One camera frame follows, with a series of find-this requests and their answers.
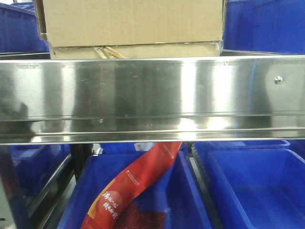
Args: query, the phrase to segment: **storage rack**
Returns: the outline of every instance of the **storage rack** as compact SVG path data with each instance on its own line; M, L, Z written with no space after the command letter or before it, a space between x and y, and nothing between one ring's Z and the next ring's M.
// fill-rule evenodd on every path
M0 55L0 228L31 228L29 218L43 228L58 207L46 201L69 195L73 169L81 172L91 143L305 138L305 56L226 54L235 56ZM72 160L68 155L26 210L7 145L55 143L73 144ZM59 188L48 199L52 187ZM43 206L48 211L38 214Z

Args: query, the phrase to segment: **red packaging bag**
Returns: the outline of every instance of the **red packaging bag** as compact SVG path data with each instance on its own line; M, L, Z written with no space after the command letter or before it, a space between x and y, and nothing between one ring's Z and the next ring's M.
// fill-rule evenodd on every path
M112 229L126 207L173 165L181 142L156 143L99 194L81 229Z

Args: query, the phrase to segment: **red plastic bag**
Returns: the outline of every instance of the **red plastic bag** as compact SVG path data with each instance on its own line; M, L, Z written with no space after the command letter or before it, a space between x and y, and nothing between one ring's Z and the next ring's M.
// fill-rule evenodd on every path
M173 165L181 142L156 143L99 194L81 229L112 229L126 207Z

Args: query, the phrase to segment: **blue storage crate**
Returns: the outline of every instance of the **blue storage crate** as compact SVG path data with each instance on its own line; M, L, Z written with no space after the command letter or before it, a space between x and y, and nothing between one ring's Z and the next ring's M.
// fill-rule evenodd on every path
M208 151L214 150L245 150L245 149L289 149L290 143L286 140L268 141L210 141L195 142L197 150L196 159L207 166L206 156Z
M88 209L106 185L142 153L91 156L76 184L59 229L77 229ZM188 168L179 152L172 168L135 201L141 210L166 213L164 229L211 229L205 208Z
M69 153L69 145L11 146L10 150L22 193L32 196L40 192Z
M118 143L101 143L101 148L105 154L118 154L118 153L135 153L135 152L146 152L153 146L153 142L148 143L136 143L136 142L118 142ZM185 143L182 143L180 150L185 154L188 154L188 148Z
M305 161L291 150L211 151L209 191L225 229L305 228Z
M0 3L0 52L46 52L38 34L34 3Z
M289 140L290 149L305 159L305 140Z
M305 53L305 1L229 0L224 48Z

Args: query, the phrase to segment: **brown cardboard box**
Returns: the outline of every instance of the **brown cardboard box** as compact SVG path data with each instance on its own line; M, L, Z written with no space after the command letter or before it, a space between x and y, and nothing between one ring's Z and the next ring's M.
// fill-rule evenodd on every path
M223 0L36 0L52 47L220 41Z
M50 47L51 59L99 59L96 47ZM221 42L112 46L126 58L219 56Z

